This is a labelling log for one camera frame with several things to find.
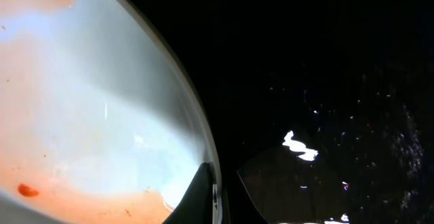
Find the round black tray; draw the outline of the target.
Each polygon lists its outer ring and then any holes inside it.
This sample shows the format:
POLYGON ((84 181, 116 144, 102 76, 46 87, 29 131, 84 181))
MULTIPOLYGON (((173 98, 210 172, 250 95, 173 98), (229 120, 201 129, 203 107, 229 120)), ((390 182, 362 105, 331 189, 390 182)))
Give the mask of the round black tray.
POLYGON ((129 0, 175 52, 225 223, 433 222, 433 0, 129 0))

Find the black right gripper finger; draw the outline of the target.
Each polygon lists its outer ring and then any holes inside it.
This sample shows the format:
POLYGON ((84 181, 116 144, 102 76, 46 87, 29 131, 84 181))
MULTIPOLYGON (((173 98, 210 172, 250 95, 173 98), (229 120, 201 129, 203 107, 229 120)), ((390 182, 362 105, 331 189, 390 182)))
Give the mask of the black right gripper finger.
POLYGON ((179 205, 163 224, 212 224, 216 209, 216 190, 212 165, 202 163, 179 205))

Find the light blue plate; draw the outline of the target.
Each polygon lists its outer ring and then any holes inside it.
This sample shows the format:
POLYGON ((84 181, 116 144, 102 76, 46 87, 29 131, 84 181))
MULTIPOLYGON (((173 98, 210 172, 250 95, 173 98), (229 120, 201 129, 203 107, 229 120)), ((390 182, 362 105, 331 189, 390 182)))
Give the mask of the light blue plate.
POLYGON ((163 223, 202 163, 203 109, 126 0, 1 0, 1 222, 163 223))

